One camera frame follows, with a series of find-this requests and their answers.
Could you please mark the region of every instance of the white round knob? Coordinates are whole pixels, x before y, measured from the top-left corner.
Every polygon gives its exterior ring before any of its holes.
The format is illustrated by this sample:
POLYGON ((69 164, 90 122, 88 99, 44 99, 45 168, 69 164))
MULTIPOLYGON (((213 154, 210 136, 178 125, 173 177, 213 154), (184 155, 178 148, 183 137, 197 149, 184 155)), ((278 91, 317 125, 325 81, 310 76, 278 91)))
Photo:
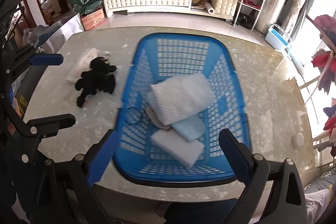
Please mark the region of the white round knob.
POLYGON ((293 142, 295 144, 296 147, 300 147, 303 146, 305 144, 305 137, 302 133, 297 133, 294 137, 293 137, 293 142))

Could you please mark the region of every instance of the white tufted cabinet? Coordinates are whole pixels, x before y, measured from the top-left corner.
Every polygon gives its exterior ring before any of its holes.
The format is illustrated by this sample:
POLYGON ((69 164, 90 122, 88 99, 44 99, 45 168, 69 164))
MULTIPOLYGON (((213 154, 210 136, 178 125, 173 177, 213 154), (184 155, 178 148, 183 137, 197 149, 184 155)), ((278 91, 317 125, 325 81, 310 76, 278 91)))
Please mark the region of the white tufted cabinet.
POLYGON ((192 9, 192 0, 104 0, 107 17, 113 12, 127 10, 127 12, 176 12, 199 14, 232 20, 238 0, 212 0, 215 14, 192 9))

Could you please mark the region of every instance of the white floor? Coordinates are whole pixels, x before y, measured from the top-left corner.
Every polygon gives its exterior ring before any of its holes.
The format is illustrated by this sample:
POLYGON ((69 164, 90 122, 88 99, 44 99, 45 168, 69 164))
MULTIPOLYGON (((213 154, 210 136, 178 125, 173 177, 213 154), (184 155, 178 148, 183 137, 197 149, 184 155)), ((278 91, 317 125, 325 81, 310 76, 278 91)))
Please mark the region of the white floor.
POLYGON ((179 13, 145 12, 129 15, 114 14, 110 18, 106 18, 106 21, 94 28, 94 30, 139 26, 172 27, 213 32, 271 47, 264 37, 241 26, 233 27, 231 23, 218 18, 179 13))

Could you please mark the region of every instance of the marble-patterned tabletop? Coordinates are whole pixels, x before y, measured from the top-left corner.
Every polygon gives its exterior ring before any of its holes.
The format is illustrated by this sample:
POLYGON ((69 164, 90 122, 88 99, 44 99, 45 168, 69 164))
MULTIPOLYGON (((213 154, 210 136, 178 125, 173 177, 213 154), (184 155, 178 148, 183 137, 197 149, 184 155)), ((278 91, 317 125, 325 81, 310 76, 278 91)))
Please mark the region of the marble-patterned tabletop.
MULTIPOLYGON (((243 91, 253 153, 268 160, 292 158, 299 173, 313 167, 313 147, 305 105, 291 66, 279 52, 234 37, 209 32, 166 27, 123 27, 74 34, 59 53, 61 66, 49 66, 38 83, 24 120, 71 113, 76 124, 55 137, 42 140, 39 150, 55 162, 86 153, 105 132, 114 128, 128 69, 137 43, 155 32, 199 34, 214 37, 228 49, 243 91), (99 93, 87 98, 84 108, 76 106, 80 92, 66 78, 70 67, 88 48, 111 53, 110 63, 118 66, 117 86, 112 95, 99 93), (305 136, 296 148, 295 134, 305 136)), ((244 185, 238 181, 200 188, 163 188, 134 184, 120 175, 110 162, 98 185, 141 198, 176 202, 202 202, 240 196, 244 185)))

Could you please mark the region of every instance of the white paper towel roll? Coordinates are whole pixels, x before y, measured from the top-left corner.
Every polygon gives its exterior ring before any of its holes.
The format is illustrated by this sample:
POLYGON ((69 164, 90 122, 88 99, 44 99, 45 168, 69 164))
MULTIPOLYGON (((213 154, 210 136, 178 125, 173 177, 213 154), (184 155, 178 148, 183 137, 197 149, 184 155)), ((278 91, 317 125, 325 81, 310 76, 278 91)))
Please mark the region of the white paper towel roll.
POLYGON ((205 3, 205 8, 207 8, 209 14, 214 14, 215 13, 215 10, 213 9, 213 7, 211 6, 211 4, 209 2, 205 3))

